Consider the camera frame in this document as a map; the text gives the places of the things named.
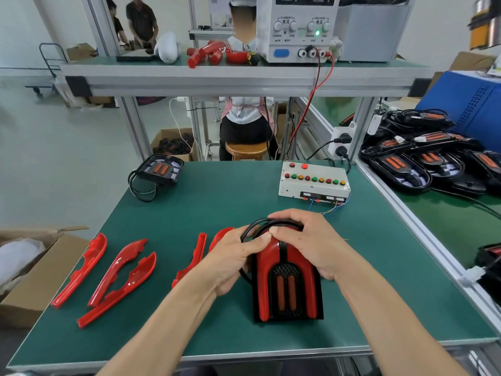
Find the blue power button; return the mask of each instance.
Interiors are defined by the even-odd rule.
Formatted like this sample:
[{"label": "blue power button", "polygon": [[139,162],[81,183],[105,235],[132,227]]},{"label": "blue power button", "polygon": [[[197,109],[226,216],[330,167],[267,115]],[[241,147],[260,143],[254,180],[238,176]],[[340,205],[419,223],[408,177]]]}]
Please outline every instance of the blue power button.
[{"label": "blue power button", "polygon": [[275,49],[275,51],[273,52],[273,56],[275,58],[287,58],[289,54],[289,49]]}]

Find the white shirt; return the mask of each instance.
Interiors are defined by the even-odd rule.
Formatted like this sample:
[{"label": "white shirt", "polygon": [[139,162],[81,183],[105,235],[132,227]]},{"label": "white shirt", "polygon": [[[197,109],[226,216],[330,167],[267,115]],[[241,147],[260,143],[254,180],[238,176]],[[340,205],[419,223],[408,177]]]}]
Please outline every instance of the white shirt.
[{"label": "white shirt", "polygon": [[[228,38],[228,43],[233,51],[255,51],[255,39],[248,44],[244,44],[239,39],[231,36]],[[227,101],[228,97],[220,97],[221,101]],[[261,113],[258,110],[261,98],[257,97],[231,97],[233,108],[229,111],[227,117],[235,124],[248,124],[261,118]],[[268,109],[273,107],[273,98],[266,98]]]}]

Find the knob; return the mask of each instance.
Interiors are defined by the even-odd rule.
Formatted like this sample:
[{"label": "knob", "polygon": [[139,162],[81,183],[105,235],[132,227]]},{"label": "knob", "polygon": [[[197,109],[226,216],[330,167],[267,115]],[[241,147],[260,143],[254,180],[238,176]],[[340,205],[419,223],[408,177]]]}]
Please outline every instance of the knob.
[{"label": "knob", "polygon": [[292,22],[289,24],[289,30],[290,30],[290,31],[296,31],[296,30],[297,30],[297,22],[292,21]]},{"label": "knob", "polygon": [[330,29],[331,29],[331,23],[330,22],[326,22],[325,24],[322,25],[322,31],[324,33],[328,32]]},{"label": "knob", "polygon": [[317,28],[317,25],[314,22],[310,22],[307,26],[306,29],[311,33],[312,31],[315,31]]},{"label": "knob", "polygon": [[275,22],[275,25],[273,25],[273,29],[275,31],[281,31],[282,30],[282,23],[280,21]]}]

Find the stool seat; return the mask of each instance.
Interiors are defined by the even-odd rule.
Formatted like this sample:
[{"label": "stool seat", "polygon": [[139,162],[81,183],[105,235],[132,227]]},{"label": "stool seat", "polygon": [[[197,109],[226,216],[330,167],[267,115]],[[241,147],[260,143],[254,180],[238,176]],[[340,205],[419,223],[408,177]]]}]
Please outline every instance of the stool seat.
[{"label": "stool seat", "polygon": [[262,161],[267,148],[265,141],[251,145],[226,143],[226,150],[233,156],[233,161],[240,161],[241,159]]}]

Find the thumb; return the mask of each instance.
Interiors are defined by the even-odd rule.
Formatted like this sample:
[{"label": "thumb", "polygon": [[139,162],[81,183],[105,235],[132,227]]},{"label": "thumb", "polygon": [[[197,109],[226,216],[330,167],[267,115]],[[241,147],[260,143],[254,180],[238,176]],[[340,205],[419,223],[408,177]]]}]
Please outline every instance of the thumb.
[{"label": "thumb", "polygon": [[295,246],[297,249],[301,246],[301,235],[302,233],[296,230],[292,230],[287,227],[271,227],[270,232],[273,237],[281,242],[286,242]]},{"label": "thumb", "polygon": [[246,256],[249,256],[253,253],[261,252],[266,246],[270,243],[272,239],[272,234],[266,232],[265,234],[251,240],[249,242],[243,243],[243,249],[246,253]]}]

